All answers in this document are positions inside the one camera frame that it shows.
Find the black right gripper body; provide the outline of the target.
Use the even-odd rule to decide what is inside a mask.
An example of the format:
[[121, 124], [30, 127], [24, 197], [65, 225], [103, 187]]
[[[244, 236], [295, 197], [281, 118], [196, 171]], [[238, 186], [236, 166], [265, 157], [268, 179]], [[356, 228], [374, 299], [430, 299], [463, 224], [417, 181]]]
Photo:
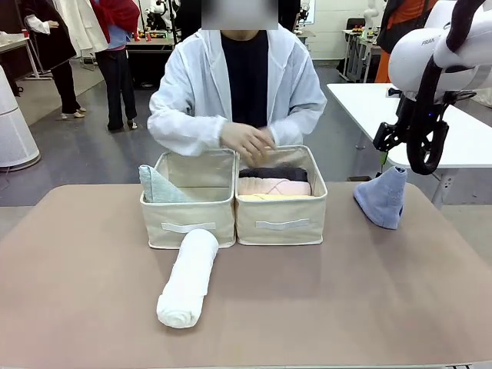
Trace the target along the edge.
[[413, 118], [415, 110], [415, 101], [401, 96], [400, 102], [397, 106], [397, 123], [396, 132], [405, 133], [411, 124], [411, 119]]

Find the person's right hand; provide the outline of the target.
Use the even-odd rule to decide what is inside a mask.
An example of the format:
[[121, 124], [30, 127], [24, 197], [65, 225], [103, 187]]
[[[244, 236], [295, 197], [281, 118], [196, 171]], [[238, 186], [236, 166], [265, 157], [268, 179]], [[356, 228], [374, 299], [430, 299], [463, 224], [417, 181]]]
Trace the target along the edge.
[[220, 133], [222, 147], [236, 151], [249, 166], [260, 165], [268, 156], [268, 148], [261, 129], [250, 125], [227, 122]]

